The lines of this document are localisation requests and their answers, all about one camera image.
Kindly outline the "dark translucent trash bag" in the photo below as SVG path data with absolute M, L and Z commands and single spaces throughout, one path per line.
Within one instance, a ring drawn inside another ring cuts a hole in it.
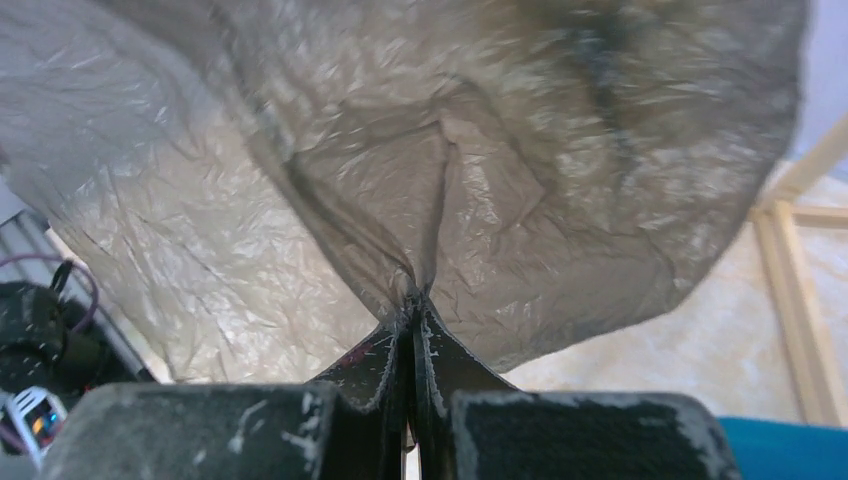
M 5 1 L 1 171 L 177 381 L 430 300 L 498 371 L 675 309 L 793 135 L 806 1 Z

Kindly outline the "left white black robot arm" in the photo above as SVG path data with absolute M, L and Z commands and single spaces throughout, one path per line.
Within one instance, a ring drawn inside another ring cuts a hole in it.
M 29 388 L 57 398 L 70 412 L 102 385 L 152 382 L 138 356 L 109 338 L 79 301 L 54 288 L 25 281 L 1 285 L 1 451 L 26 455 L 26 442 L 6 402 Z

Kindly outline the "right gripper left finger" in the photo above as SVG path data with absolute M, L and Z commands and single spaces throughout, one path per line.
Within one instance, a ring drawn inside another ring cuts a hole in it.
M 303 384 L 113 383 L 62 427 L 43 479 L 398 479 L 404 388 L 381 323 Z

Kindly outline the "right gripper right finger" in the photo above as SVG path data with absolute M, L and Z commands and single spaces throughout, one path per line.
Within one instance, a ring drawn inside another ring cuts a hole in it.
M 737 479 L 723 429 L 695 399 L 527 392 L 481 363 L 434 307 L 412 322 L 425 479 Z

